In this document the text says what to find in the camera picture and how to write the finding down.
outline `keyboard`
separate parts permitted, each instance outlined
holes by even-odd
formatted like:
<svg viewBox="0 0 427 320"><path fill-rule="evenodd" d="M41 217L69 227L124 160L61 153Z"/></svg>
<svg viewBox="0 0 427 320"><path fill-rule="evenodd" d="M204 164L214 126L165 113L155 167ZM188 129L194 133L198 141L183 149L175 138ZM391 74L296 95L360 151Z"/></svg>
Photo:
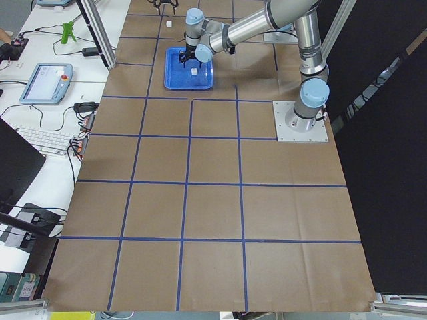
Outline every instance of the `keyboard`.
<svg viewBox="0 0 427 320"><path fill-rule="evenodd" d="M40 153L46 155L66 155L69 140L77 137L70 133L23 127L22 125L11 126Z"/></svg>

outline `robotic arm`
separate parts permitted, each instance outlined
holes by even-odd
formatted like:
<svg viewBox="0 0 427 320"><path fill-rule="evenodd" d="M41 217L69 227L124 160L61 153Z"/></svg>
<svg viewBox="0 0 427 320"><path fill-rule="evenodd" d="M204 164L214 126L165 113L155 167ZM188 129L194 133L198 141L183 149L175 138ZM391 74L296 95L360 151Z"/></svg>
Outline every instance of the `robotic arm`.
<svg viewBox="0 0 427 320"><path fill-rule="evenodd" d="M191 8L185 20L186 47L180 53L179 61L185 64L190 59L197 59L206 63L216 53L232 54L238 43L294 22L302 61L302 84L300 96L286 115L286 122L295 131L309 131L329 96L328 66L322 57L316 13L318 3L319 0L267 0L263 9L231 25L206 19L203 11Z"/></svg>

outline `cardboard surface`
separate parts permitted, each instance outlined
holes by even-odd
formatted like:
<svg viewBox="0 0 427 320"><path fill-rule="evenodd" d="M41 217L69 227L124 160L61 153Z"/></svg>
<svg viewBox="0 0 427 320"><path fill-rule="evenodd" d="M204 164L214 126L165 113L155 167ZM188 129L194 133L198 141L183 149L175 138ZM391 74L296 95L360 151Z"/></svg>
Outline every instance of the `cardboard surface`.
<svg viewBox="0 0 427 320"><path fill-rule="evenodd" d="M297 96L298 48L255 37L215 56L212 90L169 91L165 51L182 45L186 6L230 22L262 6L181 2L175 17L131 3L47 283L51 308L368 310L329 123L329 143L276 141L272 100Z"/></svg>

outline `black monitor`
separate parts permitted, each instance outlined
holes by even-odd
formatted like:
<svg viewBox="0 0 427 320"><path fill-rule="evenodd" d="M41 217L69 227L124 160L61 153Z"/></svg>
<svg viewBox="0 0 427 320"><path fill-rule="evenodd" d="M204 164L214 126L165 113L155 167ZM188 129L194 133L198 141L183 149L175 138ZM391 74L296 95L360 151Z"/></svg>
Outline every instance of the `black monitor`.
<svg viewBox="0 0 427 320"><path fill-rule="evenodd" d="M0 137L0 223L33 235L49 235L58 222L59 215L41 211L34 206L36 216L47 215L47 220L52 221L48 225L35 221L25 222L8 215L40 172L46 158L2 119Z"/></svg>

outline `white mounting plate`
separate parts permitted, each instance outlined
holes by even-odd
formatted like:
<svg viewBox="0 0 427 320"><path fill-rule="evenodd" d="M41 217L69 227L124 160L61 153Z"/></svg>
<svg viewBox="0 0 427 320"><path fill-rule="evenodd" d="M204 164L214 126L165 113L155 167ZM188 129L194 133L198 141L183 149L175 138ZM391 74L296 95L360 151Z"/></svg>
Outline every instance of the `white mounting plate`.
<svg viewBox="0 0 427 320"><path fill-rule="evenodd" d="M284 45L297 45L298 40L297 38L288 35L287 33L279 33L279 32L270 32L270 33L264 33L264 43L282 43Z"/></svg>
<svg viewBox="0 0 427 320"><path fill-rule="evenodd" d="M304 133L296 132L286 125L285 114L294 106L295 101L273 101L274 122L279 142L328 142L325 123L323 120L316 121L314 127Z"/></svg>

